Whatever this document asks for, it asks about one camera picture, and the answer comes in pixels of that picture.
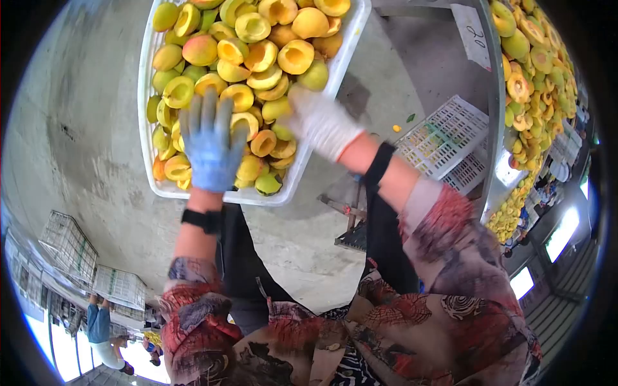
white plastic tray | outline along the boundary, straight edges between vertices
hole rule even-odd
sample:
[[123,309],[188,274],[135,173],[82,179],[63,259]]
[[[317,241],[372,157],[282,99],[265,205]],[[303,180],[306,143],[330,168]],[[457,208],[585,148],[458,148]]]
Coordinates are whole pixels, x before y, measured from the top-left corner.
[[[156,125],[150,124],[146,119],[146,104],[148,98],[156,94],[155,89],[150,84],[152,76],[155,73],[151,64],[154,53],[163,43],[164,33],[157,33],[153,30],[152,19],[156,8],[163,1],[164,0],[153,1],[150,15],[148,16],[148,22],[146,23],[144,40],[142,41],[140,70],[137,80],[137,116],[139,119],[140,140],[142,143],[142,154],[146,167],[146,175],[148,176],[148,183],[153,192],[162,197],[188,199],[189,193],[187,191],[179,189],[175,183],[170,181],[155,181],[152,173],[152,165],[155,161],[156,153],[151,142],[151,134]],[[183,0],[174,0],[173,2],[182,4]],[[367,23],[370,12],[371,0],[352,0],[352,6],[342,21],[340,32],[343,35],[343,43],[337,55],[328,62],[329,78],[326,88],[323,91],[324,94],[332,99],[335,99],[335,96],[337,96],[337,91],[339,90],[347,66],[350,63],[360,34]],[[296,191],[298,182],[309,161],[309,156],[311,156],[311,149],[307,144],[300,142],[296,150],[296,160],[287,171],[283,187],[278,194],[264,197],[254,188],[245,188],[239,191],[227,191],[223,196],[223,201],[259,206],[282,206],[288,203]]]
[[455,95],[399,138],[395,147],[420,172],[440,180],[481,144],[488,125],[485,113]]

glove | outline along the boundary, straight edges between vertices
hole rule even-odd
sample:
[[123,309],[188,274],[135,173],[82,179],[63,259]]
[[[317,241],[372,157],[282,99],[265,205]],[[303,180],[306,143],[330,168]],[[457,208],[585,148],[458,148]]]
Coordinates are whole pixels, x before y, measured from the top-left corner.
[[194,95],[190,110],[180,112],[180,132],[191,162],[194,187],[222,193],[234,184],[249,127],[236,127],[230,144],[233,100],[223,99],[216,109],[217,92],[209,87],[204,98]]
[[346,147],[364,132],[339,102],[321,93],[293,87],[288,100],[294,112],[281,123],[331,162],[337,162]]

white shirt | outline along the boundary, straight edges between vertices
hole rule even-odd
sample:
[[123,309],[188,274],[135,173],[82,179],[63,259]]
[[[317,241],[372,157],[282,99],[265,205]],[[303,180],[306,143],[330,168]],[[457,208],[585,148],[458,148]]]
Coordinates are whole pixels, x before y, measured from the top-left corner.
[[114,353],[109,341],[103,343],[90,343],[93,351],[96,351],[103,364],[111,369],[121,370],[124,367],[124,359],[120,359]]

worker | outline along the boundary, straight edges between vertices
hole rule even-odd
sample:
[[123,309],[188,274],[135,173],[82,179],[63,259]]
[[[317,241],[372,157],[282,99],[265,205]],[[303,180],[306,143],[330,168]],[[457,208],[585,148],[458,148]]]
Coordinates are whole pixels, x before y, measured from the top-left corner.
[[193,187],[159,301],[171,384],[529,382],[540,345],[470,202],[394,156],[338,103],[300,87],[289,101],[283,123],[298,140],[363,175],[367,255],[357,292],[315,315],[270,276],[240,206],[222,201],[247,128],[229,133],[232,101],[216,108],[208,88],[179,118]]
[[97,305],[98,296],[96,293],[90,294],[90,304],[88,305],[88,315],[86,323],[88,325],[86,335],[92,350],[99,354],[103,364],[111,369],[116,369],[127,375],[134,373],[133,366],[122,358],[120,346],[126,339],[121,337],[109,337],[109,300],[104,299],[101,308]]

concrete floor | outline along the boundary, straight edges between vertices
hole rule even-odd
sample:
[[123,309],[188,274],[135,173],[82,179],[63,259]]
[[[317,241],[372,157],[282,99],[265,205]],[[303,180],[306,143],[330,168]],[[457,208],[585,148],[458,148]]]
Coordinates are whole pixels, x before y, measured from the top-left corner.
[[[70,214],[99,263],[138,274],[152,297],[163,289],[184,202],[150,190],[139,145],[137,74],[150,6],[67,5],[22,80],[1,175],[7,207],[32,235],[50,210]],[[456,93],[487,109],[486,92],[472,86],[484,70],[465,59],[454,24],[428,33],[427,23],[372,12],[341,85],[338,99],[383,138],[397,138],[392,125],[410,128],[410,114],[419,122]],[[315,200],[344,174],[314,155],[290,204],[243,207],[266,267],[316,312],[347,303],[363,269],[362,254],[333,245],[347,218]]]

